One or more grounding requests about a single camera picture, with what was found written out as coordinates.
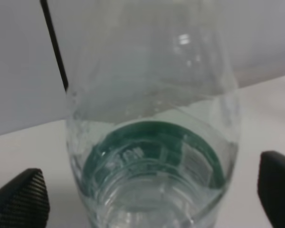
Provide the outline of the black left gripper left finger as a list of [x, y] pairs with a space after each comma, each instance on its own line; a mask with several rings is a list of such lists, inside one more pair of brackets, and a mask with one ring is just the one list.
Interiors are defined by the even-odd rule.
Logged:
[[28, 168], [0, 188], [0, 228], [45, 228], [49, 213], [41, 169]]

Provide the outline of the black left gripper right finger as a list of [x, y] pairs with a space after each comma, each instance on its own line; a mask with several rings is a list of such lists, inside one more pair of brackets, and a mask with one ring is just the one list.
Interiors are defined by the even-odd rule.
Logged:
[[272, 227], [285, 228], [285, 155], [261, 153], [258, 197]]

